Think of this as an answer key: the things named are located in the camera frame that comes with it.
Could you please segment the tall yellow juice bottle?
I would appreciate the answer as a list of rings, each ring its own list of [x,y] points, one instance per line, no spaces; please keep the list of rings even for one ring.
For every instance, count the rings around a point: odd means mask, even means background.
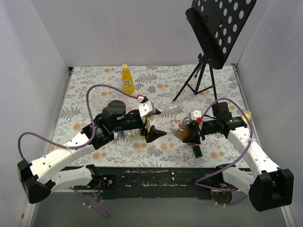
[[[123,90],[126,93],[132,95],[134,93],[134,83],[133,83],[131,72],[127,64],[122,65],[121,77],[122,77]]]

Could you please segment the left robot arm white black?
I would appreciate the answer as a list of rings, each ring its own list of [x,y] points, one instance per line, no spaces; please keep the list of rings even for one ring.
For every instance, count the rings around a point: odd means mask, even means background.
[[[151,101],[138,103],[138,108],[126,111],[120,100],[111,101],[93,122],[84,127],[64,145],[35,160],[25,158],[18,162],[18,177],[29,203],[35,204],[47,198],[52,191],[72,186],[88,186],[96,189],[101,178],[91,167],[76,170],[64,168],[80,157],[92,153],[115,139],[120,131],[140,129],[147,143],[153,142],[166,132],[149,126],[147,119],[161,112]]]

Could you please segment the beige cone object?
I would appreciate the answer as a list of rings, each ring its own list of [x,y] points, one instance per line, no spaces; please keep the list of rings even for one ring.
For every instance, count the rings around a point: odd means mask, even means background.
[[[251,120],[252,113],[249,110],[245,110],[244,114],[241,115],[242,120],[248,125],[247,120]]]

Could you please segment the clear crushed plastic bottle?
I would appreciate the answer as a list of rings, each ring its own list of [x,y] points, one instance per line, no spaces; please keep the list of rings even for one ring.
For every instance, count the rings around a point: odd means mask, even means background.
[[[156,109],[160,111],[159,116],[163,116],[163,117],[182,113],[182,108],[183,108],[183,103],[179,100],[163,103],[156,106]]]

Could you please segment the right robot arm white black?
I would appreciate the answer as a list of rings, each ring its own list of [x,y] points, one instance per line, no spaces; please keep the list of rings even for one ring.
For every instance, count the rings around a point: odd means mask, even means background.
[[[294,175],[272,161],[253,138],[253,127],[248,117],[233,117],[225,99],[214,101],[208,107],[214,119],[204,121],[199,110],[185,118],[186,126],[194,134],[185,143],[199,145],[207,135],[220,133],[233,144],[240,156],[230,164],[216,167],[216,171],[197,179],[199,187],[229,192],[233,186],[245,193],[257,211],[290,205],[293,198]]]

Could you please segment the blue label crushed water bottle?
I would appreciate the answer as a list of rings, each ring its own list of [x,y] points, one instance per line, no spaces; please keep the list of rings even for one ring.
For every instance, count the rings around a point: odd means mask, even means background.
[[[114,132],[114,139],[134,139],[138,134],[138,130],[123,130],[123,131],[115,131]]]

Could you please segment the black perforated music stand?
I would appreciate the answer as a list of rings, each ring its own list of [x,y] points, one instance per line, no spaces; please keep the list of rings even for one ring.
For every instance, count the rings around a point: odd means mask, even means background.
[[[194,0],[186,10],[187,21],[202,48],[198,64],[182,86],[194,95],[202,93],[200,84],[206,67],[209,67],[212,89],[217,97],[213,70],[226,63],[236,40],[249,18],[256,0]]]

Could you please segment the black front base bar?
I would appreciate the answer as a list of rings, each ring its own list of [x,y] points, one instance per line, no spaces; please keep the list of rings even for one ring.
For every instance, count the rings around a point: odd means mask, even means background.
[[[130,198],[211,199],[211,190],[194,182],[216,168],[95,167],[88,165],[88,183],[73,183],[81,190],[101,190],[104,200]]]

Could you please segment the yellow honey pomelo bottle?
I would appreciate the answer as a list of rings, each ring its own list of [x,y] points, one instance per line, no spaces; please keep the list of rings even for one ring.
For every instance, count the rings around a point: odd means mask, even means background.
[[[151,121],[149,117],[146,118],[145,129],[146,129],[146,135],[149,135],[149,132],[151,130]]]

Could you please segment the brown tea bottle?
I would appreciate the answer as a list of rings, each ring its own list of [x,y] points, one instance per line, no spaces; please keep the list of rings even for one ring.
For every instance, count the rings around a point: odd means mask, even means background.
[[[174,136],[179,139],[180,141],[182,141],[183,139],[185,139],[187,136],[189,136],[191,134],[191,130],[189,128],[187,128],[185,126],[185,124],[179,124],[179,129],[177,131],[172,131],[172,133],[174,134]]]

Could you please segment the red owl wooden block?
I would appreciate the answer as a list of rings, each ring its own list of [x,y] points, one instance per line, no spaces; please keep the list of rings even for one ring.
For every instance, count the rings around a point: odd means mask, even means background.
[[[171,120],[171,124],[181,124],[182,123],[182,121],[181,120],[177,120],[177,119],[173,119],[173,120]]]

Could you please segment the white tea bottle cap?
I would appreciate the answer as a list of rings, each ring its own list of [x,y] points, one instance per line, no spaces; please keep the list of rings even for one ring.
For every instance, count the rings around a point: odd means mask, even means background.
[[[179,129],[179,125],[177,123],[172,123],[170,129],[172,131],[177,131]]]

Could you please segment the floral patterned table mat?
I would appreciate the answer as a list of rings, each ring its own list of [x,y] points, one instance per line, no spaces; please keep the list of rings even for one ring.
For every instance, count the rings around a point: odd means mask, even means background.
[[[53,141],[64,144],[90,123],[87,109],[93,115],[112,100],[121,100],[128,111],[136,109],[137,103],[119,92],[122,86],[120,66],[75,67],[65,95],[62,111],[54,130]],[[176,99],[177,106],[165,110],[163,115],[151,118],[163,136],[152,143],[137,132],[108,143],[97,151],[76,160],[74,166],[94,164],[118,167],[215,167],[230,163],[239,157],[235,147],[221,134],[207,136],[201,143],[202,157],[196,158],[192,149],[172,134],[170,125],[181,121],[190,111],[212,111],[208,106],[214,97],[227,97],[233,116],[245,109],[241,90],[231,66],[222,70],[206,69],[200,85],[200,94],[194,95],[191,88],[183,88],[193,65],[181,66],[131,66],[136,94],[147,96],[156,107],[167,108]]]

